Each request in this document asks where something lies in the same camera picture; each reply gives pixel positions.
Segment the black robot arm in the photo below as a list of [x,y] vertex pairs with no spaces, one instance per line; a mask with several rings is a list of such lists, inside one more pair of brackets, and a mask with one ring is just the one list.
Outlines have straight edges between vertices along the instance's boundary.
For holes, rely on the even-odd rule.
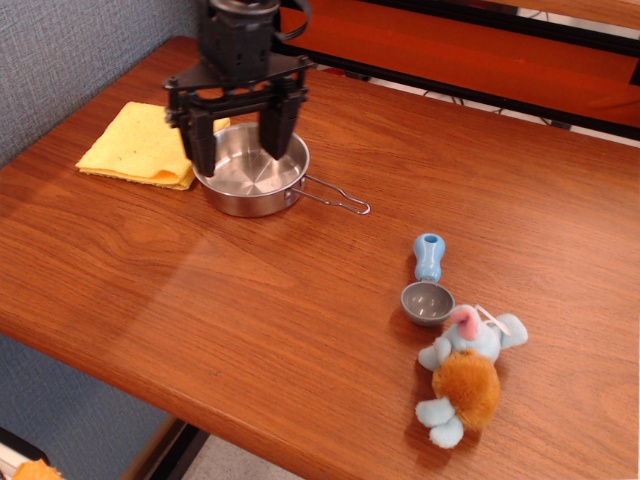
[[274,159],[286,152],[306,100],[305,56],[272,50],[302,35],[312,18],[307,1],[201,1],[198,63],[168,78],[168,124],[179,130],[196,171],[215,171],[218,119],[258,113],[260,146]]

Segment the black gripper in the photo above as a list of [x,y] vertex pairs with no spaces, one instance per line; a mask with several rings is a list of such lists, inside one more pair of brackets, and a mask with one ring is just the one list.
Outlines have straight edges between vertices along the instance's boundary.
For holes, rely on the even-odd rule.
[[287,151],[311,61],[274,52],[301,36],[312,19],[307,1],[289,1],[303,20],[280,25],[279,1],[199,1],[196,66],[165,81],[167,122],[179,128],[187,158],[205,177],[215,171],[214,119],[258,112],[259,141],[275,160]]

